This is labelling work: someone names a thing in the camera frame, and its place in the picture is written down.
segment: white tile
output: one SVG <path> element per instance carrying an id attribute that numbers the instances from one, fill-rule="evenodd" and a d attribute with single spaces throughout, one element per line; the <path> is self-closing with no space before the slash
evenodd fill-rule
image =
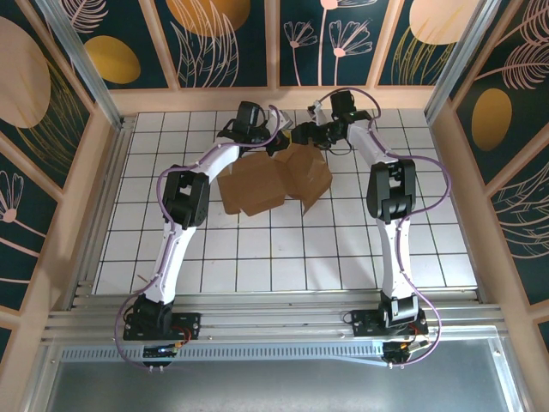
<path id="1" fill-rule="evenodd" d="M 190 238 L 189 245 L 185 251 L 185 259 L 204 259 L 204 240 L 206 231 L 197 230 Z"/>
<path id="2" fill-rule="evenodd" d="M 136 131 L 160 131 L 164 113 L 139 113 Z"/>
<path id="3" fill-rule="evenodd" d="M 338 156 L 328 152 L 328 168 L 332 173 L 356 173 L 357 166 L 353 161 L 353 153 Z"/>
<path id="4" fill-rule="evenodd" d="M 419 193 L 416 193 L 415 208 L 413 210 L 415 211 L 415 210 L 420 210 L 424 208 L 425 208 L 425 204 L 423 202 L 423 198 L 419 197 Z M 421 212 L 421 213 L 418 213 L 417 215 L 413 215 L 410 218 L 410 221 L 413 225 L 426 225 L 429 223 L 429 221 L 427 220 L 426 212 Z"/>
<path id="5" fill-rule="evenodd" d="M 414 255 L 410 257 L 412 282 L 416 288 L 434 288 L 444 285 L 443 272 L 437 255 Z"/>
<path id="6" fill-rule="evenodd" d="M 459 225 L 433 225 L 438 253 L 467 253 Z"/>
<path id="7" fill-rule="evenodd" d="M 225 125 L 228 123 L 229 120 L 232 118 L 237 117 L 236 111 L 230 111 L 230 112 L 217 112 L 217 119 L 215 120 L 215 129 L 216 130 L 223 130 Z M 259 114 L 259 122 L 262 121 L 261 113 Z"/>
<path id="8" fill-rule="evenodd" d="M 202 261 L 184 260 L 179 270 L 176 294 L 199 294 L 202 281 Z"/>
<path id="9" fill-rule="evenodd" d="M 130 154 L 124 171 L 125 178 L 150 178 L 156 154 Z"/>
<path id="10" fill-rule="evenodd" d="M 337 257 L 318 257 L 305 260 L 308 290 L 341 289 L 340 267 Z"/>
<path id="11" fill-rule="evenodd" d="M 402 127 L 401 117 L 397 109 L 383 109 L 381 117 L 376 119 L 377 128 Z"/>
<path id="12" fill-rule="evenodd" d="M 105 260 L 136 260 L 139 238 L 138 232 L 110 232 Z"/>
<path id="13" fill-rule="evenodd" d="M 446 181 L 442 173 L 419 172 L 418 180 L 423 197 L 442 196 L 446 190 Z"/>
<path id="14" fill-rule="evenodd" d="M 371 257 L 340 257 L 343 289 L 375 289 Z"/>
<path id="15" fill-rule="evenodd" d="M 473 268 L 468 255 L 439 255 L 444 279 L 448 286 L 476 286 Z"/>
<path id="16" fill-rule="evenodd" d="M 432 241 L 432 233 L 429 225 L 410 226 L 410 254 L 426 255 L 436 253 L 435 244 Z"/>
<path id="17" fill-rule="evenodd" d="M 269 227 L 270 214 L 268 210 L 258 213 L 257 215 L 248 216 L 246 213 L 238 215 L 238 227 L 253 228 L 253 227 Z"/>
<path id="18" fill-rule="evenodd" d="M 118 195 L 118 202 L 146 202 L 150 186 L 151 178 L 124 178 Z"/>
<path id="19" fill-rule="evenodd" d="M 130 153 L 156 153 L 160 133 L 134 133 L 131 139 Z"/>
<path id="20" fill-rule="evenodd" d="M 182 153 L 157 154 L 156 163 L 154 164 L 154 176 L 158 178 L 162 172 L 172 166 L 183 165 Z"/>
<path id="21" fill-rule="evenodd" d="M 271 290 L 270 260 L 238 260 L 237 269 L 237 292 L 266 292 Z"/>
<path id="22" fill-rule="evenodd" d="M 404 127 L 427 127 L 423 109 L 401 109 L 400 112 Z"/>
<path id="23" fill-rule="evenodd" d="M 410 150 L 412 155 L 424 156 L 429 159 L 438 160 L 437 151 L 434 148 L 413 148 Z M 422 161 L 418 159 L 413 160 L 415 162 L 416 172 L 440 172 L 440 167 L 431 163 L 430 161 Z"/>
<path id="24" fill-rule="evenodd" d="M 360 197 L 359 175 L 357 173 L 333 174 L 330 190 L 334 199 Z"/>
<path id="25" fill-rule="evenodd" d="M 307 212 L 307 215 L 314 213 L 312 210 L 317 206 L 317 204 L 315 204 Z M 278 208 L 271 209 L 271 226 L 301 226 L 301 202 L 299 200 L 286 200 L 283 205 L 279 206 Z"/>
<path id="26" fill-rule="evenodd" d="M 371 170 L 370 165 L 366 163 L 364 157 L 362 157 L 358 150 L 354 151 L 354 157 L 356 159 L 357 170 L 359 171 L 359 173 L 369 173 Z"/>
<path id="27" fill-rule="evenodd" d="M 434 148 L 431 131 L 427 127 L 406 128 L 406 139 L 410 148 Z"/>
<path id="28" fill-rule="evenodd" d="M 333 227 L 306 227 L 304 235 L 308 258 L 337 256 Z"/>
<path id="29" fill-rule="evenodd" d="M 111 230 L 142 230 L 145 203 L 119 203 L 116 206 Z"/>
<path id="30" fill-rule="evenodd" d="M 340 256 L 370 256 L 368 230 L 364 226 L 336 227 L 337 251 Z"/>
<path id="31" fill-rule="evenodd" d="M 185 151 L 187 153 L 205 152 L 214 145 L 214 133 L 213 131 L 190 131 L 187 135 L 187 149 Z"/>
<path id="32" fill-rule="evenodd" d="M 134 275 L 134 262 L 104 262 L 96 294 L 128 294 Z"/>
<path id="33" fill-rule="evenodd" d="M 147 203 L 147 212 L 145 213 L 144 230 L 163 230 L 164 217 L 157 202 Z"/>
<path id="34" fill-rule="evenodd" d="M 305 260 L 273 259 L 273 291 L 305 290 Z"/>
<path id="35" fill-rule="evenodd" d="M 162 131 L 183 131 L 189 128 L 189 112 L 174 112 L 164 115 Z"/>
<path id="36" fill-rule="evenodd" d="M 148 201 L 149 202 L 158 202 L 158 198 L 156 196 L 156 185 L 158 184 L 158 178 L 153 178 L 151 182 L 151 189 L 148 193 Z M 162 179 L 160 182 L 160 199 L 164 195 L 164 188 L 166 187 L 166 179 Z"/>
<path id="37" fill-rule="evenodd" d="M 236 228 L 238 215 L 228 215 L 223 202 L 210 202 L 208 206 L 208 229 Z"/>
<path id="38" fill-rule="evenodd" d="M 217 179 L 209 186 L 209 200 L 210 202 L 221 200 L 220 184 Z"/>
<path id="39" fill-rule="evenodd" d="M 371 254 L 374 256 L 383 255 L 382 248 L 381 248 L 381 237 L 379 236 L 379 229 L 376 226 L 369 226 L 368 235 L 370 240 Z"/>
<path id="40" fill-rule="evenodd" d="M 160 135 L 158 153 L 184 153 L 186 144 L 186 131 L 164 131 Z"/>
<path id="41" fill-rule="evenodd" d="M 336 226 L 365 225 L 362 199 L 334 199 Z"/>
<path id="42" fill-rule="evenodd" d="M 270 258 L 269 229 L 240 229 L 238 231 L 238 258 Z"/>
<path id="43" fill-rule="evenodd" d="M 334 226 L 332 201 L 319 199 L 303 216 L 304 226 Z"/>
<path id="44" fill-rule="evenodd" d="M 234 292 L 237 281 L 236 260 L 205 260 L 203 292 Z"/>
<path id="45" fill-rule="evenodd" d="M 299 258 L 303 252 L 303 230 L 300 228 L 271 229 L 273 258 Z"/>
<path id="46" fill-rule="evenodd" d="M 425 197 L 424 200 L 426 206 L 432 206 L 439 197 Z M 454 205 L 449 197 L 446 197 L 435 209 L 429 210 L 427 214 L 431 223 L 457 223 Z"/>
<path id="47" fill-rule="evenodd" d="M 149 283 L 154 272 L 155 261 L 137 262 L 133 282 L 131 283 L 131 293 L 145 288 Z"/>
<path id="48" fill-rule="evenodd" d="M 235 259 L 237 256 L 237 229 L 206 231 L 206 259 Z"/>
<path id="49" fill-rule="evenodd" d="M 189 130 L 215 130 L 215 112 L 192 112 Z"/>
<path id="50" fill-rule="evenodd" d="M 137 260 L 156 260 L 160 252 L 163 234 L 161 230 L 142 232 Z"/>
<path id="51" fill-rule="evenodd" d="M 378 134 L 388 148 L 408 148 L 406 136 L 404 135 L 404 129 L 401 127 L 379 129 Z"/>

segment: pink circle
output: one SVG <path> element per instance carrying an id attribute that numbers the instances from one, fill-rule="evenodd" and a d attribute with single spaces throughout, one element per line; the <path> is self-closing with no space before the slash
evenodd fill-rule
<path id="1" fill-rule="evenodd" d="M 341 49 L 340 47 L 336 47 L 334 49 L 334 54 L 337 58 L 345 57 L 345 51 L 343 49 Z"/>
<path id="2" fill-rule="evenodd" d="M 17 218 L 17 210 L 16 209 L 8 209 L 6 210 L 6 213 L 3 214 L 2 220 L 6 223 L 11 223 Z"/>

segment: black bracket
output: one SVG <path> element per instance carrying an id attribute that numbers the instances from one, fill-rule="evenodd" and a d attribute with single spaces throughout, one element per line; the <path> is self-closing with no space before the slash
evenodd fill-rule
<path id="1" fill-rule="evenodd" d="M 391 179 L 399 184 L 391 186 Z M 415 163 L 412 160 L 372 165 L 366 193 L 371 217 L 389 224 L 409 215 L 415 207 L 415 200 Z"/>
<path id="2" fill-rule="evenodd" d="M 401 336 L 408 339 L 418 333 L 420 335 L 429 333 L 429 326 L 422 309 L 419 309 L 415 321 L 393 328 L 385 327 L 383 315 L 378 309 L 350 311 L 346 316 L 351 317 L 350 320 L 345 321 L 353 327 L 354 337 Z"/>
<path id="3" fill-rule="evenodd" d="M 124 327 L 125 341 L 186 341 L 198 339 L 200 334 L 200 313 L 173 313 L 167 332 L 148 328 L 137 319 L 139 314 L 131 313 Z"/>
<path id="4" fill-rule="evenodd" d="M 190 194 L 187 195 L 181 189 L 188 186 Z M 208 216 L 209 177 L 191 171 L 168 173 L 162 202 L 168 214 L 183 229 L 199 227 Z"/>

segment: wire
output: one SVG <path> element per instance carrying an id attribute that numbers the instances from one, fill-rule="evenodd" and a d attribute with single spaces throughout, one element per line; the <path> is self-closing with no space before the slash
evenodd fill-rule
<path id="1" fill-rule="evenodd" d="M 276 135 L 278 134 L 278 132 L 281 128 L 281 116 L 280 116 L 280 111 L 275 106 L 269 105 L 268 108 L 271 109 L 271 110 L 274 110 L 277 113 L 277 119 L 276 119 L 276 127 L 274 128 L 273 133 L 271 134 L 270 138 L 267 141 L 261 142 L 261 143 L 258 143 L 258 144 L 235 143 L 235 142 L 219 143 L 216 146 L 214 146 L 213 148 L 211 148 L 208 152 L 206 152 L 204 154 L 204 156 L 200 160 L 196 161 L 194 164 L 192 164 L 190 166 L 170 167 L 170 168 L 166 169 L 164 172 L 162 172 L 160 174 L 160 176 L 158 177 L 158 181 L 156 183 L 156 199 L 157 199 L 158 204 L 160 206 L 160 210 L 162 211 L 162 215 L 170 223 L 170 233 L 168 234 L 168 238 L 167 238 L 167 241 L 166 241 L 166 247 L 164 249 L 164 253 L 162 254 L 162 259 L 160 261 L 160 267 L 159 267 L 158 273 L 156 273 L 153 276 L 153 278 L 151 279 L 151 281 L 149 282 L 149 284 L 147 286 L 135 291 L 133 294 L 130 294 L 126 298 L 126 300 L 123 302 L 123 304 L 118 309 L 118 313 L 117 313 L 117 316 L 116 316 L 116 319 L 115 319 L 115 322 L 114 322 L 114 343 L 117 347 L 118 354 L 120 354 L 120 357 L 124 361 L 130 363 L 132 366 L 137 367 L 137 368 L 142 369 L 142 370 L 146 370 L 150 373 L 155 371 L 152 367 L 145 367 L 143 364 L 141 364 L 139 362 L 135 362 L 132 359 L 130 359 L 128 356 L 126 356 L 126 354 L 124 353 L 124 351 L 122 349 L 122 345 L 120 344 L 120 337 L 118 336 L 118 324 L 120 323 L 120 319 L 124 316 L 123 315 L 124 308 L 128 305 L 130 300 L 134 299 L 135 297 L 137 297 L 140 294 L 142 294 L 142 293 L 146 292 L 147 290 L 149 290 L 162 277 L 162 275 L 166 271 L 166 265 L 167 265 L 168 257 L 172 253 L 173 237 L 174 237 L 174 234 L 175 234 L 175 221 L 170 216 L 170 214 L 167 212 L 166 206 L 164 206 L 164 204 L 162 203 L 162 194 L 161 194 L 161 192 L 162 192 L 162 179 L 164 179 L 168 175 L 168 173 L 172 173 L 172 172 L 180 172 L 181 173 L 181 172 L 187 172 L 189 170 L 196 169 L 197 167 L 201 166 L 205 161 L 207 161 L 214 153 L 221 150 L 222 148 L 230 148 L 230 147 L 260 148 L 260 147 L 266 146 L 269 143 L 271 143 L 276 138 Z M 172 366 L 170 367 L 170 369 L 184 369 L 184 370 L 187 370 L 186 368 L 182 368 L 182 367 L 177 368 L 177 367 L 172 367 Z"/>
<path id="2" fill-rule="evenodd" d="M 433 163 L 434 165 L 439 167 L 440 170 L 443 172 L 444 180 L 446 181 L 446 190 L 444 191 L 444 194 L 440 197 L 440 199 L 438 199 L 431 206 L 428 206 L 428 207 L 423 208 L 423 209 L 413 210 L 411 213 L 409 213 L 408 215 L 406 215 L 405 217 L 403 217 L 401 219 L 401 221 L 399 222 L 399 224 L 396 228 L 397 229 L 396 230 L 396 240 L 395 240 L 396 260 L 398 261 L 398 265 L 399 265 L 399 269 L 401 270 L 401 274 L 404 276 L 404 279 L 406 279 L 406 282 L 410 285 L 410 288 L 412 288 L 412 290 L 416 293 L 416 295 L 418 295 L 433 310 L 433 313 L 435 314 L 435 316 L 437 318 L 437 323 L 438 323 L 437 337 L 435 339 L 435 342 L 429 347 L 429 349 L 426 352 L 424 352 L 421 356 L 418 356 L 417 358 L 415 358 L 413 360 L 409 360 L 407 362 L 390 365 L 390 366 L 404 367 L 404 366 L 407 366 L 407 365 L 412 365 L 414 363 L 418 363 L 419 361 L 422 361 L 427 356 L 432 354 L 432 352 L 437 348 L 438 344 L 440 343 L 440 336 L 441 336 L 441 333 L 442 333 L 443 322 L 442 322 L 442 319 L 440 317 L 440 313 L 438 312 L 437 308 L 431 303 L 430 300 L 428 300 L 425 297 L 424 294 L 422 294 L 415 287 L 412 280 L 406 274 L 406 270 L 404 269 L 404 263 L 402 262 L 402 253 L 401 253 L 402 224 L 405 221 L 408 221 L 410 219 L 410 217 L 413 216 L 413 215 L 417 215 L 419 213 L 425 213 L 425 212 L 428 212 L 429 210 L 433 210 L 436 207 L 438 207 L 446 199 L 446 197 L 449 196 L 450 191 L 452 189 L 452 179 L 449 175 L 448 169 L 446 169 L 446 167 L 444 167 L 444 165 L 439 161 L 435 161 L 434 159 L 431 159 L 431 158 L 425 157 L 425 156 L 418 156 L 418 155 L 408 155 L 408 156 L 406 156 L 406 155 L 394 154 L 394 153 L 390 152 L 389 150 L 387 150 L 383 146 L 383 144 L 380 142 L 380 140 L 377 138 L 376 134 L 374 133 L 374 128 L 372 127 L 372 125 L 374 124 L 376 119 L 381 117 L 381 107 L 380 107 L 379 103 L 377 103 L 377 101 L 373 98 L 373 96 L 371 96 L 371 94 L 369 94 L 369 93 L 367 93 L 364 90 L 361 90 L 359 88 L 338 88 L 338 89 L 326 94 L 324 97 L 322 97 L 319 100 L 319 102 L 322 102 L 323 100 L 327 99 L 332 94 L 335 94 L 335 93 L 338 93 L 338 92 L 341 92 L 341 91 L 345 91 L 345 90 L 361 93 L 362 95 L 364 95 L 368 99 L 370 99 L 372 101 L 372 103 L 374 104 L 374 106 L 376 107 L 377 116 L 372 116 L 370 121 L 368 122 L 368 133 L 370 134 L 370 137 L 373 140 L 373 142 L 379 147 L 379 149 L 385 155 L 387 155 L 388 157 L 392 157 L 393 159 L 398 159 L 398 160 L 410 159 L 410 160 L 418 160 L 418 161 L 428 161 L 430 163 Z"/>

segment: brown cardboard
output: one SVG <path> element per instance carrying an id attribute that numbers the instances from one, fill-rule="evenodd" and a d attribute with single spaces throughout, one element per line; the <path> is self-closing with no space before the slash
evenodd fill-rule
<path id="1" fill-rule="evenodd" d="M 248 154 L 217 179 L 226 213 L 252 216 L 281 206 L 286 195 L 301 200 L 306 212 L 330 187 L 332 174 L 318 148 L 290 144 L 273 157 Z"/>

